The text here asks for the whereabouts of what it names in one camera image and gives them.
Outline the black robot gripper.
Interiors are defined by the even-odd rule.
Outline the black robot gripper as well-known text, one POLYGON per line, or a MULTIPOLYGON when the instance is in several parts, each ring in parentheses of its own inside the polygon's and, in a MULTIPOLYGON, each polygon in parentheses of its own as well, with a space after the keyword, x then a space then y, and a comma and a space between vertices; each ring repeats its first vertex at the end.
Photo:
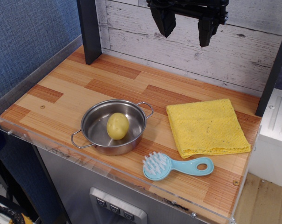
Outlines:
POLYGON ((219 24, 228 17, 228 0, 147 0, 159 32, 167 38, 176 27, 176 14, 198 19, 199 44, 207 47, 219 24))

